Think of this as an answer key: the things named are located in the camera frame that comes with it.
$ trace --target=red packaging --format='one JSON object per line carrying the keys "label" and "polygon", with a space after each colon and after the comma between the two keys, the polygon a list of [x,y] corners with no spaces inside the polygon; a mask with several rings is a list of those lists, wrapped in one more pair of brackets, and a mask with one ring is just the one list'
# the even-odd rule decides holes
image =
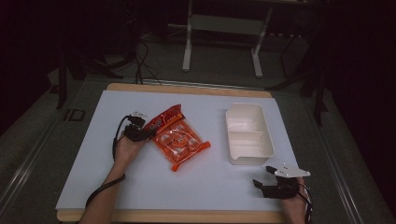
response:
{"label": "red packaging", "polygon": [[163,155],[172,162],[172,170],[176,171],[181,163],[191,159],[201,150],[210,147],[187,122],[181,113],[181,105],[174,105],[152,119],[146,130],[157,129],[152,141]]}

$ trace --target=orange snack bag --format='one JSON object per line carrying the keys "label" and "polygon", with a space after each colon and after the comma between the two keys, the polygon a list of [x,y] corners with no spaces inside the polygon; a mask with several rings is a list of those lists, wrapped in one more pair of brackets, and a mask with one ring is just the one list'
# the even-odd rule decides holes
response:
{"label": "orange snack bag", "polygon": [[172,171],[176,171],[181,163],[191,159],[201,150],[210,147],[186,121],[181,113],[181,105],[173,105],[152,119],[146,130],[157,129],[152,138],[163,155],[172,162]]}

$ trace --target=table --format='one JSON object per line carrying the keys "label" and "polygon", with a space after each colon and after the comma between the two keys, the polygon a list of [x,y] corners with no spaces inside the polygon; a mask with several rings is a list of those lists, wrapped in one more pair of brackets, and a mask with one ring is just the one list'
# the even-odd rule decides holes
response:
{"label": "table", "polygon": [[[147,86],[132,84],[110,84],[108,91],[139,91],[139,92],[162,92],[176,94],[212,95],[212,96],[235,96],[247,98],[271,98],[271,94],[265,91],[240,91],[224,89],[207,89],[192,87],[170,87],[170,86]],[[281,141],[286,147],[288,141]],[[60,209],[58,218],[61,221],[79,220],[83,209]],[[283,214],[280,211],[227,211],[227,210],[183,210],[183,209],[119,209],[114,213],[114,221],[128,222],[195,222],[195,223],[279,223],[283,222]]]}
{"label": "table", "polygon": [[192,51],[191,33],[192,29],[196,29],[243,35],[256,35],[258,39],[254,48],[251,49],[251,57],[256,77],[263,77],[262,67],[260,65],[259,52],[268,28],[268,24],[273,14],[274,7],[276,5],[285,4],[289,4],[290,6],[312,7],[314,4],[311,4],[311,1],[308,0],[260,0],[257,2],[268,4],[268,9],[266,10],[266,12],[263,12],[265,13],[265,18],[263,21],[194,14],[192,11],[193,1],[190,0],[187,19],[187,41],[184,51],[182,70],[184,72],[190,71]]}

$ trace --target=dark background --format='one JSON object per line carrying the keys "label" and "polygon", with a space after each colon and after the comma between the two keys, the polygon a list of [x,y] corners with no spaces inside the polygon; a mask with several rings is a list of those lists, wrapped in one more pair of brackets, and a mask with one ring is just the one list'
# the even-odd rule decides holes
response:
{"label": "dark background", "polygon": [[[103,34],[122,29],[128,18],[117,13],[117,1],[110,2],[115,5],[96,1],[95,8],[88,1],[0,2],[0,134],[50,88],[47,73],[58,66],[59,34],[72,39],[70,45],[95,57],[106,40],[92,34],[111,39],[111,35]],[[166,36],[168,22],[186,23],[187,2],[142,1],[136,18],[139,24]],[[228,7],[219,8],[224,15],[229,13]],[[238,13],[262,17],[262,6],[255,8],[248,11],[239,7]],[[213,6],[205,2],[197,8],[208,9]],[[332,91],[361,155],[396,216],[395,9],[391,0],[335,2],[310,52],[316,55],[326,87]],[[288,30],[288,15],[287,8],[276,11],[270,32]]]}

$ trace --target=forearm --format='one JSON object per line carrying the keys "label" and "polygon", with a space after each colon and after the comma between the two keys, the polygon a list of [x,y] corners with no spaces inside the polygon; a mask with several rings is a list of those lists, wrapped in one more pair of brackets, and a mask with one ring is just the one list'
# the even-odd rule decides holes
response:
{"label": "forearm", "polygon": [[[122,177],[124,170],[125,168],[122,166],[113,165],[103,184]],[[97,194],[86,208],[79,224],[110,223],[113,216],[113,211],[119,189],[120,183],[111,186],[108,189],[104,189],[99,194]]]}

